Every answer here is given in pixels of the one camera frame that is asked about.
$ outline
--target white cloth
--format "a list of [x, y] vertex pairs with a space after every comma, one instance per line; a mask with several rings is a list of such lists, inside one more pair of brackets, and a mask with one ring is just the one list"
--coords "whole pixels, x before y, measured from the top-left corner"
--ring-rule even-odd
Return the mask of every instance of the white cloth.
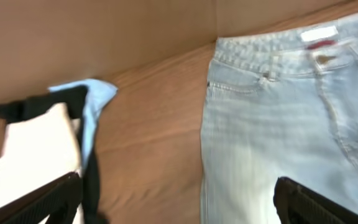
[[[6, 126], [0, 158], [0, 208], [81, 169], [80, 150], [64, 103], [45, 114]], [[82, 223], [79, 207], [75, 223]]]

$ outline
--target clothing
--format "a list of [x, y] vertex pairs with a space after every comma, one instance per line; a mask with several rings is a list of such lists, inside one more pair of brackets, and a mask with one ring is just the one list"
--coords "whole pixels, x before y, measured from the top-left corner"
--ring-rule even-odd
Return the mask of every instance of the clothing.
[[[302, 33], [334, 26], [334, 45]], [[202, 223], [280, 223], [278, 177], [358, 214], [358, 14], [273, 34], [222, 38], [201, 128]]]
[[[8, 124], [26, 121], [44, 114], [55, 103], [66, 103], [70, 119], [80, 118], [80, 129], [77, 133], [77, 140], [81, 148], [81, 155], [83, 156], [82, 139], [86, 119], [83, 116], [83, 108], [87, 92], [87, 87], [78, 86], [46, 95], [31, 96], [22, 101], [1, 104], [0, 118], [5, 119]], [[100, 214], [97, 214], [100, 199], [100, 178], [98, 161], [94, 150], [91, 151], [87, 169], [83, 167], [82, 178], [83, 201], [81, 204], [83, 206], [85, 223], [106, 223], [107, 221]]]
[[66, 83], [59, 86], [52, 86], [49, 88], [51, 92], [73, 88], [79, 85], [88, 87], [88, 94], [86, 96], [86, 104], [83, 110], [85, 116], [84, 124], [84, 138], [83, 138], [83, 167], [87, 168], [88, 159], [93, 150], [93, 141], [98, 120], [103, 107], [113, 98], [117, 92], [117, 87], [103, 82], [101, 80], [86, 79], [76, 82]]
[[[68, 172], [81, 169], [78, 141], [64, 103], [53, 105], [34, 119], [8, 124], [3, 152], [0, 208]], [[83, 223], [81, 213], [79, 207], [74, 223]]]

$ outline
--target beige wall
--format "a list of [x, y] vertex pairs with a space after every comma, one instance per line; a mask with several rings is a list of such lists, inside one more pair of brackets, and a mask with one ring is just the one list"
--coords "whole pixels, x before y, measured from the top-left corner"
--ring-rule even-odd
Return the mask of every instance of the beige wall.
[[0, 101], [125, 70], [340, 0], [0, 0]]

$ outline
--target light blue jeans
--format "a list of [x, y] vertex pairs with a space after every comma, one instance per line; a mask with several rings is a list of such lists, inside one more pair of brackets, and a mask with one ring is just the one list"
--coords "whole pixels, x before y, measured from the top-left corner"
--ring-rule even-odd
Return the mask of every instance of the light blue jeans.
[[[300, 34], [329, 26], [336, 44], [305, 50]], [[281, 176], [358, 214], [358, 14], [219, 39], [201, 148], [202, 223], [280, 223]]]

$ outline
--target pile of clothes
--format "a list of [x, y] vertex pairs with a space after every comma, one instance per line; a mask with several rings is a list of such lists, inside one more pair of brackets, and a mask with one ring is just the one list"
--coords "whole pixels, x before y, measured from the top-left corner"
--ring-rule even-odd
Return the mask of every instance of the pile of clothes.
[[0, 105], [0, 118], [6, 121], [0, 208], [74, 171], [83, 182], [74, 223], [107, 223], [98, 214], [100, 180], [94, 134], [103, 107], [117, 88], [87, 79], [49, 90], [46, 95]]

